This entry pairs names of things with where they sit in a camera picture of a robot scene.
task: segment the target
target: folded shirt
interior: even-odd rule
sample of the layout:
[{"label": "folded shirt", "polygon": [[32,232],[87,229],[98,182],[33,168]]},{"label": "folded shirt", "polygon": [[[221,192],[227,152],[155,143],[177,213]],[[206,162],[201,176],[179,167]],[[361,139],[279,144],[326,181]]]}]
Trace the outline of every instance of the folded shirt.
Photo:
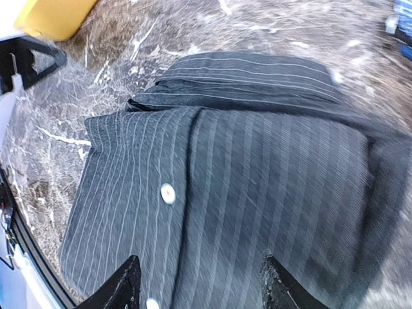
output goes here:
[{"label": "folded shirt", "polygon": [[312,61],[188,56],[86,128],[61,248],[86,296],[134,254],[142,308],[263,308],[271,255],[322,304],[355,308],[403,205],[410,137],[345,106]]}]

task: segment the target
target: shirt button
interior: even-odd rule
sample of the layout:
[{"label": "shirt button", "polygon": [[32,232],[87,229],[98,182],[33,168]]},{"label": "shirt button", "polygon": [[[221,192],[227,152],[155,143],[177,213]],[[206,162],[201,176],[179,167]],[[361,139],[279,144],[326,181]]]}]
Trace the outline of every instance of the shirt button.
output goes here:
[{"label": "shirt button", "polygon": [[176,193],[171,185],[168,183],[164,183],[160,188],[160,194],[162,195],[163,201],[166,204],[173,204],[176,200]]},{"label": "shirt button", "polygon": [[160,309],[159,304],[153,298],[148,298],[146,301],[147,309]]}]

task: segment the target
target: dark marble surface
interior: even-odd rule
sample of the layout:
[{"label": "dark marble surface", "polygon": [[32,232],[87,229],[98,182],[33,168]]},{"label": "dark marble surface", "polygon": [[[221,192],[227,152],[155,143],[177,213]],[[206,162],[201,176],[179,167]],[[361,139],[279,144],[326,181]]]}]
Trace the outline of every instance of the dark marble surface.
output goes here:
[{"label": "dark marble surface", "polygon": [[[412,65],[379,26],[391,2],[99,1],[78,34],[58,44],[68,65],[20,96],[1,153],[19,206],[54,268],[89,150],[84,119],[123,108],[181,56],[249,50],[323,62],[349,104],[412,131]],[[411,197],[362,308],[412,308]]]}]

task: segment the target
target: yellow object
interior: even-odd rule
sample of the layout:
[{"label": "yellow object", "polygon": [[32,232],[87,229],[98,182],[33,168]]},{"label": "yellow object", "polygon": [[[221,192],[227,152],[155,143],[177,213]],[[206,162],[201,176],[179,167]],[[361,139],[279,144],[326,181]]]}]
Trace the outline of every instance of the yellow object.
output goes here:
[{"label": "yellow object", "polygon": [[65,41],[80,28],[97,0],[27,0],[14,28],[33,37]]}]

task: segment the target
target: dark gray shirt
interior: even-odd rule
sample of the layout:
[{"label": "dark gray shirt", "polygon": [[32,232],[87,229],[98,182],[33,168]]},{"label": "dark gray shirt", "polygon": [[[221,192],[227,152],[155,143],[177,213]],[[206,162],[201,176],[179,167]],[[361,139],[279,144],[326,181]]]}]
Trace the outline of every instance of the dark gray shirt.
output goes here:
[{"label": "dark gray shirt", "polygon": [[61,250],[84,295],[135,254],[142,308],[262,308],[272,254],[316,299],[353,308],[402,207],[410,138],[343,106],[311,61],[186,57],[127,111],[86,127]]}]

